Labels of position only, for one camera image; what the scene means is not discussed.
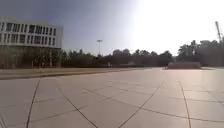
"ground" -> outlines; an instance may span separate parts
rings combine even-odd
[[[2,128],[223,128],[224,69],[0,80]]]

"tile grout line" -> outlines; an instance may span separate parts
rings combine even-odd
[[[136,115],[138,112],[139,112],[139,110],[153,97],[153,95],[157,92],[157,90],[160,88],[160,86],[163,84],[163,82],[164,81],[162,81],[160,84],[159,84],[159,86],[156,88],[156,90],[155,90],[155,92],[145,101],[145,103],[141,106],[141,107],[139,107],[138,108],[138,110],[134,113],[134,114],[132,114],[126,121],[124,121],[124,123],[122,123],[118,128],[121,128],[124,124],[126,124],[134,115]]]
[[[189,121],[189,128],[191,128],[191,120],[190,120],[190,114],[189,114],[189,111],[188,111],[187,100],[186,100],[186,97],[184,95],[183,87],[181,86],[180,81],[178,81],[178,82],[179,82],[179,85],[181,87],[181,90],[182,90],[182,93],[183,93],[183,96],[184,96],[184,101],[185,101],[185,105],[186,105],[186,109],[187,109],[187,116],[188,116],[188,121]]]
[[[3,119],[3,117],[0,115],[0,126],[2,127],[2,128],[7,128],[6,127],[6,124],[5,124],[5,122],[4,122],[4,119]]]
[[[68,99],[68,97],[61,91],[59,87],[56,86],[58,90],[61,92],[61,94],[65,97],[66,100],[87,120],[89,121],[94,127],[98,128],[92,121],[90,121],[84,114],[81,113],[81,111]]]
[[[27,119],[27,123],[26,123],[26,128],[29,127],[30,116],[31,116],[32,108],[33,108],[33,103],[34,103],[34,99],[35,99],[35,96],[36,96],[37,89],[38,89],[38,87],[39,87],[40,81],[41,81],[41,78],[38,80],[36,89],[35,89],[35,91],[34,91],[33,99],[32,99],[31,105],[30,105],[30,111],[29,111],[29,115],[28,115],[28,119]]]
[[[42,121],[42,120],[46,120],[46,119],[50,119],[50,118],[54,118],[56,116],[60,116],[60,115],[64,115],[66,113],[70,113],[70,112],[75,112],[76,110],[71,110],[71,111],[66,111],[64,113],[60,113],[60,114],[56,114],[56,115],[53,115],[53,116],[50,116],[50,117],[46,117],[46,118],[42,118],[42,119],[37,119],[37,120],[33,120],[33,121],[30,121],[31,123],[32,122],[38,122],[38,121]]]

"pavement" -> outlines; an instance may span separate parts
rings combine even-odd
[[[139,70],[144,68],[36,68],[36,69],[2,69],[0,80],[25,79],[49,76],[67,76]]]
[[[224,128],[224,69],[0,80],[0,128]]]

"stone tile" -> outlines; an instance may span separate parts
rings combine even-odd
[[[224,93],[221,92],[209,92],[216,100],[224,102]]]
[[[26,128],[26,124],[19,124],[15,126],[9,126],[8,128]]]
[[[130,104],[133,106],[141,107],[150,97],[151,95],[148,95],[148,94],[141,94],[141,93],[127,91],[112,97],[112,99]]]
[[[118,95],[122,92],[124,92],[124,90],[116,89],[116,88],[112,88],[112,87],[106,87],[104,89],[100,89],[100,90],[96,91],[96,93],[98,93],[102,96],[106,96],[106,97],[112,97],[112,96]]]
[[[184,91],[184,95],[189,100],[216,101],[208,92]]]
[[[181,90],[181,86],[180,85],[176,85],[176,84],[162,84],[160,86],[161,89],[174,89],[174,90]]]
[[[116,84],[116,85],[113,85],[111,87],[118,88],[118,89],[128,90],[128,89],[133,88],[133,87],[136,87],[136,86],[134,86],[134,85],[125,85],[125,84]]]
[[[79,112],[69,112],[45,120],[32,122],[29,128],[95,128]]]
[[[0,81],[0,107],[32,102],[38,79],[3,81]]]
[[[23,124],[27,122],[29,110],[30,104],[0,107],[0,115],[4,119],[4,122],[7,126]]]
[[[75,110],[66,99],[56,99],[33,104],[30,121],[40,120]]]
[[[207,91],[202,85],[181,85],[184,91]]]
[[[224,107],[218,102],[187,100],[190,118],[224,121]]]
[[[184,99],[183,92],[178,89],[162,89],[159,88],[155,95],[160,95],[164,97],[182,98]]]
[[[82,86],[82,88],[90,90],[90,91],[97,91],[106,88],[107,86],[102,83],[89,83]]]
[[[146,102],[143,108],[160,113],[187,117],[187,109],[184,99],[154,95]]]
[[[189,128],[188,119],[140,110],[121,128]]]
[[[146,86],[136,86],[128,90],[133,92],[138,92],[138,93],[153,94],[156,91],[156,88],[146,87]]]
[[[224,123],[202,121],[202,120],[191,120],[191,128],[224,128]]]
[[[67,97],[72,102],[72,104],[78,109],[106,99],[106,97],[92,93],[92,92],[78,94],[78,95],[77,94],[67,95]]]
[[[83,108],[81,113],[96,124],[97,127],[117,128],[137,110],[137,107],[109,99]]]
[[[38,101],[58,99],[58,98],[62,98],[62,97],[63,97],[63,95],[61,94],[60,90],[57,88],[56,85],[40,84],[38,86],[34,101],[38,102]]]
[[[223,83],[221,85],[216,85],[212,83],[211,85],[207,85],[205,88],[207,91],[224,92]]]

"building window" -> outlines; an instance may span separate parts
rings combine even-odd
[[[56,29],[54,29],[54,36],[56,36]]]
[[[43,27],[40,27],[40,34],[42,34]]]
[[[42,39],[41,39],[41,44],[43,45],[44,44],[44,37],[42,36]]]
[[[16,34],[16,43],[18,42],[19,35]]]
[[[36,29],[35,29],[35,33],[37,34],[38,33],[38,26],[35,26]]]
[[[51,38],[50,38],[50,37],[49,37],[48,45],[49,45],[49,46],[51,45]]]
[[[11,43],[16,42],[16,34],[12,34]]]
[[[40,44],[40,36],[35,36],[34,44]]]
[[[21,32],[23,32],[23,28],[24,28],[24,24],[22,24],[22,26],[21,26]]]
[[[7,34],[4,34],[4,43],[6,43]]]
[[[10,37],[11,37],[11,35],[10,35],[10,34],[8,34],[7,43],[9,43],[9,42],[10,42]]]
[[[45,37],[44,44],[47,45],[47,37]]]
[[[18,24],[17,32],[19,32],[19,30],[20,30],[20,24]]]
[[[6,31],[11,32],[11,30],[12,30],[12,23],[7,23]]]
[[[27,29],[27,25],[25,25],[25,27],[24,27],[24,32],[26,33],[26,29]]]
[[[20,42],[21,44],[24,44],[24,43],[25,43],[25,35],[20,35],[20,40],[19,40],[19,42]]]
[[[17,27],[16,24],[13,24],[13,28],[12,28],[13,32],[16,32],[16,27]]]
[[[33,36],[31,36],[31,41],[30,41],[30,43],[33,44]]]
[[[49,33],[49,35],[51,35],[52,34],[52,28],[50,28],[50,33]]]
[[[35,28],[35,26],[34,26],[34,25],[30,25],[30,28],[29,28],[29,33],[34,33],[34,28]]]
[[[5,23],[2,23],[2,31],[4,30],[5,27]]]
[[[48,35],[48,28],[46,28],[46,35]]]
[[[52,43],[52,45],[55,45],[55,38],[53,38],[53,43]]]
[[[45,27],[43,27],[43,33],[42,34],[45,34]]]
[[[27,44],[29,44],[30,43],[30,35],[28,35],[28,37],[27,37],[27,42],[26,42]]]

